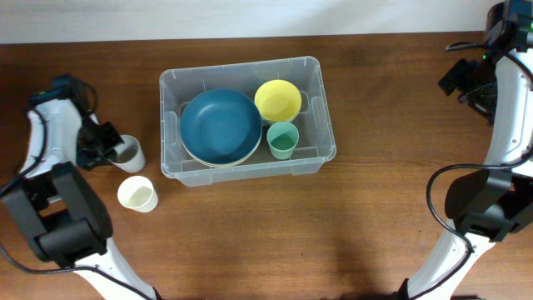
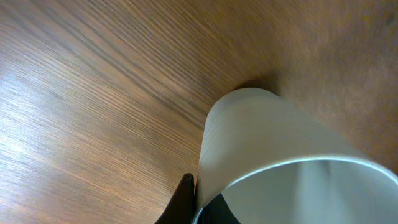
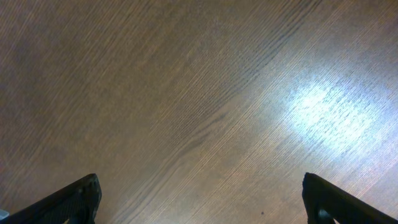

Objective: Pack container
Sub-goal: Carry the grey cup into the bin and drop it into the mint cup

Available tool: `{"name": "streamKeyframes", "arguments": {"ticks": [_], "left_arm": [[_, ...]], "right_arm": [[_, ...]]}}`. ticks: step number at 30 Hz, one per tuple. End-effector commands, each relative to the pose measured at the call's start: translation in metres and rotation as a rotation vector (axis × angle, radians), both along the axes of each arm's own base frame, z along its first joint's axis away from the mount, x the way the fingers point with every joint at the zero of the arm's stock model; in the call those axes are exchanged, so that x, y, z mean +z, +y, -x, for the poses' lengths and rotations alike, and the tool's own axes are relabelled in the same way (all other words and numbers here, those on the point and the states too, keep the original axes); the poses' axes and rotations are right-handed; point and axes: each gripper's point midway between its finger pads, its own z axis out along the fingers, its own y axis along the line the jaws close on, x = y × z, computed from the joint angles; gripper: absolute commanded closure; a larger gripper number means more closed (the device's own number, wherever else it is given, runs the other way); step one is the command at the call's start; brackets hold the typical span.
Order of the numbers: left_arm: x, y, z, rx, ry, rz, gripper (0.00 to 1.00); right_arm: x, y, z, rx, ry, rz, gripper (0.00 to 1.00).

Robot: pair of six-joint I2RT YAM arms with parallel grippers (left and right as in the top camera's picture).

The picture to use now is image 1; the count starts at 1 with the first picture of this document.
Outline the grey plastic cup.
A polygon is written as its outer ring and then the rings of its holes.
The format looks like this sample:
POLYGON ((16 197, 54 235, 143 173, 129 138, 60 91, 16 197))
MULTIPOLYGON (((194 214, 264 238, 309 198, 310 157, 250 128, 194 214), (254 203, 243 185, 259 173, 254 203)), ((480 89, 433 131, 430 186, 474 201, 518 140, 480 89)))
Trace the grey plastic cup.
POLYGON ((113 149, 116 155, 109 162, 127 173, 138 173, 146 164, 140 142, 131 135, 121 135, 122 142, 113 149))

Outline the cream plastic cup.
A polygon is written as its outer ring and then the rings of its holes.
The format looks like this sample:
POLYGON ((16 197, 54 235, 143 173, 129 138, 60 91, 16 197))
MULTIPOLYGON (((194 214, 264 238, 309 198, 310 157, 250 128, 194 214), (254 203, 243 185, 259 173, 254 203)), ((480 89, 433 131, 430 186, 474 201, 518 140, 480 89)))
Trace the cream plastic cup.
POLYGON ((143 176, 124 180, 117 190, 117 199, 125 208, 149 213, 158 205, 158 195, 152 182, 143 176))

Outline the blue plate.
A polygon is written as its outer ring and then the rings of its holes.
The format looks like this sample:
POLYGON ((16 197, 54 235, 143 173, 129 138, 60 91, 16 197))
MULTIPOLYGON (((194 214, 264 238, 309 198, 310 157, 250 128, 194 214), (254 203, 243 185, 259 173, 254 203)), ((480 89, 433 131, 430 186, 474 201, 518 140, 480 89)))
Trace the blue plate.
POLYGON ((245 94, 225 88, 194 97, 182 113, 182 142, 208 163, 231 163, 243 158, 262 135, 262 117, 245 94))

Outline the clear plastic storage container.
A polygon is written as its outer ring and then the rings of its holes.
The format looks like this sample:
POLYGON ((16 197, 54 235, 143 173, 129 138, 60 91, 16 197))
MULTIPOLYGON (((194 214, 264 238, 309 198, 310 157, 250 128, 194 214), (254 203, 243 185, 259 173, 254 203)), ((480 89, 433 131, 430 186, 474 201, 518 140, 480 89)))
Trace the clear plastic storage container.
POLYGON ((279 175, 316 173, 336 155, 321 65, 312 56, 209 67, 167 69, 159 77, 161 170, 187 187, 279 175), (187 104, 215 88, 229 88, 254 97, 256 90, 274 79, 293 83, 302 96, 301 111, 293 120, 300 134, 290 158, 277 160, 267 141, 235 167, 214 168, 196 161, 183 147, 180 125, 187 104))

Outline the mint green plastic cup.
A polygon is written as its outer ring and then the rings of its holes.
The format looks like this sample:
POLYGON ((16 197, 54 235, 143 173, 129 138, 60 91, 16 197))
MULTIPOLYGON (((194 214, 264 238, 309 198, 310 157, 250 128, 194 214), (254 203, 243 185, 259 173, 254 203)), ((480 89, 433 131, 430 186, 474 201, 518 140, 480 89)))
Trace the mint green plastic cup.
POLYGON ((291 122, 274 123, 266 135, 271 154, 278 160, 288 159, 293 154, 299 139, 299 131, 291 122))

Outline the yellow plastic bowl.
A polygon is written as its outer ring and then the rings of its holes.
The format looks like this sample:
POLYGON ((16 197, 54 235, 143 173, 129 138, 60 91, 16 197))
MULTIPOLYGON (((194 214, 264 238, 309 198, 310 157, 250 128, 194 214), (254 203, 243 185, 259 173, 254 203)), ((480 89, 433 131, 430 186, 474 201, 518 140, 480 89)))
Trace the yellow plastic bowl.
POLYGON ((291 122, 301 111, 302 95, 291 82, 276 79, 257 89, 254 103, 266 122, 291 122))

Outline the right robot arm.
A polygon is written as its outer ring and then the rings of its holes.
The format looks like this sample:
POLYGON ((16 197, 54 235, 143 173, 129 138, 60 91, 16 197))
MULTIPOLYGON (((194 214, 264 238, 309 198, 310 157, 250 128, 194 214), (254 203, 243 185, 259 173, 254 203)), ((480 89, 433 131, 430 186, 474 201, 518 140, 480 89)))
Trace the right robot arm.
POLYGON ((404 280, 396 299, 452 299, 481 255, 508 234, 532 222, 532 49, 483 46, 479 61, 461 59, 440 81, 445 94, 460 92, 492 124, 491 145, 482 164, 462 163, 437 170, 465 170, 450 185, 444 228, 419 271, 404 280))

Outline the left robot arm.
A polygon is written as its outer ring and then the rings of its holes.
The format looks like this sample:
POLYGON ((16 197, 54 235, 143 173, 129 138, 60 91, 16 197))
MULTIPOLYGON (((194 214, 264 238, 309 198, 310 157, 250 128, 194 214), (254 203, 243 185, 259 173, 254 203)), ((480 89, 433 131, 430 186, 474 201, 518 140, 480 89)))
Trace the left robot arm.
POLYGON ((74 96, 32 99, 26 161, 1 191, 1 201, 33 253, 57 268, 33 270, 1 254, 25 273, 76 273, 106 299, 158 299, 121 255, 103 201, 79 172, 108 165, 122 137, 100 123, 74 96))

